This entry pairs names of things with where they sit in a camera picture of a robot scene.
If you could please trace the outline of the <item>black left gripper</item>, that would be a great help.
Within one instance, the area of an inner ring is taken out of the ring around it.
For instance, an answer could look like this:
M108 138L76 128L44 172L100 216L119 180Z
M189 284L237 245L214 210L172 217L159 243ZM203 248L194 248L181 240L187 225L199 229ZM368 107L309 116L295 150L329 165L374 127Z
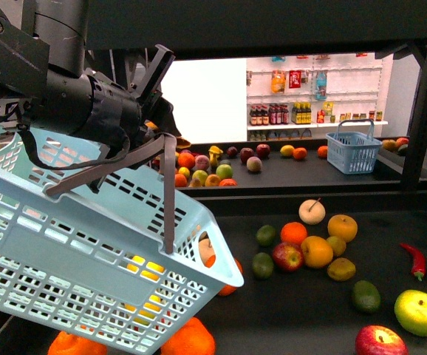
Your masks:
M160 89L175 55L161 44L156 44L155 48L157 51L154 57L147 64L144 76L134 89L134 98L141 108L144 121L152 122L161 132L180 137L182 134L174 119L174 105L163 97Z

